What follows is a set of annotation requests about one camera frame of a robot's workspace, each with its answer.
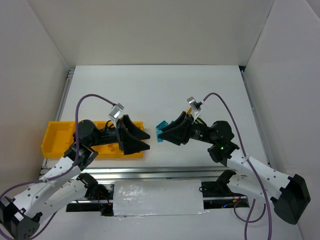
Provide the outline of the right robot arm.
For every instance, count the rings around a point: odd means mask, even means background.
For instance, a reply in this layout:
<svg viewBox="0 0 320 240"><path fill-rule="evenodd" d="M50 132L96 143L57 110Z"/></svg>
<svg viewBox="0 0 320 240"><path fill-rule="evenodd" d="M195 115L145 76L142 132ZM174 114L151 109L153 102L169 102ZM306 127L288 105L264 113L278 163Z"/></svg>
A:
<svg viewBox="0 0 320 240"><path fill-rule="evenodd" d="M275 214L288 224L297 224L311 201L302 176L290 176L244 155L232 142L235 135L227 121L219 120L207 126L203 120L194 119L184 111L161 131L160 139L178 146L190 139L211 144L207 150L211 159L228 168L217 180L221 191L266 200L273 205Z"/></svg>

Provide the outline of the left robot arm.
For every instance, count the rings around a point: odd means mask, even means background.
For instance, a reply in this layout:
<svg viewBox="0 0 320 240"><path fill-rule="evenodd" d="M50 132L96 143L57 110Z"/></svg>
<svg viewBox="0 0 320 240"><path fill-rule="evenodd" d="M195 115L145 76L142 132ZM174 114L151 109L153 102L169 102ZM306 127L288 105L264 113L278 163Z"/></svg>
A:
<svg viewBox="0 0 320 240"><path fill-rule="evenodd" d="M98 195L102 185L83 172L99 154L95 146L117 144L124 155L150 149L145 143L150 135L126 114L115 123L106 122L104 128L86 119L75 129L74 142L45 175L27 183L27 189L13 198L2 194L0 223L10 233L9 239L32 240L43 221L71 201Z"/></svg>

